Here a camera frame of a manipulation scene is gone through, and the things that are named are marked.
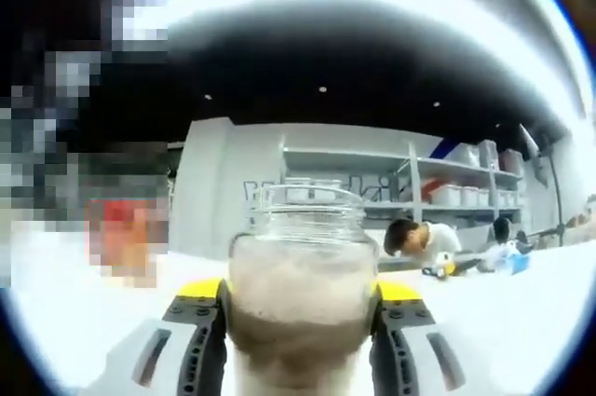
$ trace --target white wall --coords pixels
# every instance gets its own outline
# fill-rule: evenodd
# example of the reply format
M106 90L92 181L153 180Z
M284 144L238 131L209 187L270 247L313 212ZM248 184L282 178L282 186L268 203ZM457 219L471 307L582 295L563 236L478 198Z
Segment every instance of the white wall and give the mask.
M427 157L440 138L399 130L320 124L234 126L227 118L197 121L184 144L172 204L170 247L175 252L218 259L227 255L230 239L247 223L247 199L257 186L276 183L283 168L282 146L407 154L412 141ZM563 219L581 212L589 194L582 164L585 149L570 139L558 142L554 157L561 182ZM552 185L545 189L526 168L530 231L556 225ZM359 189L378 185L362 177Z

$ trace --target pixelated area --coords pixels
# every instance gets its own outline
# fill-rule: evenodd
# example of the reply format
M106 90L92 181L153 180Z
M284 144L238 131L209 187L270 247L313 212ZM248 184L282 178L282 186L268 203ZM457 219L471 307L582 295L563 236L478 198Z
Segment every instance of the pixelated area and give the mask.
M92 200L87 208L88 257L105 277L127 287L155 287L156 256L167 245L167 211L156 199Z

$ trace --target white shelving unit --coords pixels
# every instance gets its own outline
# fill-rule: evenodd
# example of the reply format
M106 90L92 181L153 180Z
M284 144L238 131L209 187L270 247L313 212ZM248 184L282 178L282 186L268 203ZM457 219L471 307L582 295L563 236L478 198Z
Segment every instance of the white shelving unit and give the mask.
M474 168L462 163L435 158L418 157L413 143L408 143L409 155L399 156L387 153L358 152L346 150L304 149L283 147L285 171L289 175L304 176L305 171L335 173L371 173L394 176L408 173L412 186L412 200L366 202L367 213L405 212L417 222L432 214L448 213L457 217L478 216L496 218L500 213L512 214L521 219L522 207L500 208L497 190L515 189L523 179L510 172L490 168ZM489 189L490 206L486 208L443 207L423 202L421 189L423 178L433 177L447 182L474 184Z

